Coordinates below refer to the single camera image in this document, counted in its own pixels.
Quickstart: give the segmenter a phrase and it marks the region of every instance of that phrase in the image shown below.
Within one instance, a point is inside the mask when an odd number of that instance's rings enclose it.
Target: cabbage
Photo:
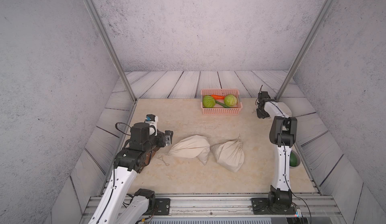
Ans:
[[[224,98],[224,103],[226,105],[228,105],[229,107],[230,106],[235,106],[237,104],[237,98],[232,95],[232,94],[229,94],[227,95],[225,98]]]
[[[202,105],[204,107],[214,107],[216,104],[216,101],[215,99],[210,96],[210,95],[206,95],[203,99],[202,99]]]

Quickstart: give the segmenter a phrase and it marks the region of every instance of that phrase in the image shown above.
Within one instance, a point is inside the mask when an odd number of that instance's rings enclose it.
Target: green cucumber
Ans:
[[[223,104],[222,102],[219,102],[219,101],[216,100],[216,103],[221,105],[221,106],[223,106],[223,107],[225,107],[225,108],[227,108],[227,109],[230,109],[230,107],[228,105]]]

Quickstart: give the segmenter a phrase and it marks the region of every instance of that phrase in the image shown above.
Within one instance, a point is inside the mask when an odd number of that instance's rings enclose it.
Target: concrete wall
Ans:
[[[286,70],[324,0],[94,0],[125,71]]]
[[[83,0],[0,12],[0,222],[43,223],[118,74]]]
[[[295,81],[386,210],[386,0],[337,0]]]

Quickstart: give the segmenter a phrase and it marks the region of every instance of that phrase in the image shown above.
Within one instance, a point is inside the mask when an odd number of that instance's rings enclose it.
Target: table surface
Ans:
[[[171,146],[161,148],[149,166],[137,176],[128,193],[146,188],[156,193],[254,193],[269,192],[274,174],[274,147],[269,141],[272,119],[259,119],[255,98],[242,98],[239,115],[203,115],[200,99],[139,99],[130,125],[143,122],[147,114],[157,115],[157,128],[174,131],[176,144],[192,135],[208,138],[210,145],[225,143],[241,136],[244,164],[236,173],[216,163],[213,153],[203,165],[197,158],[185,159],[167,154]],[[290,169],[293,192],[314,192],[301,164]]]

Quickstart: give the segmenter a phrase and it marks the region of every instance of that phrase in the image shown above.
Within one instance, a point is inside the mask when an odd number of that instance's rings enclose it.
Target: beige cloth bag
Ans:
[[[237,172],[244,163],[243,141],[240,137],[237,140],[231,140],[224,144],[216,144],[210,147],[215,155],[217,163],[226,169]]]
[[[167,155],[183,158],[197,157],[201,163],[206,165],[208,162],[209,152],[210,144],[208,142],[208,138],[200,135],[194,135],[175,144]]]

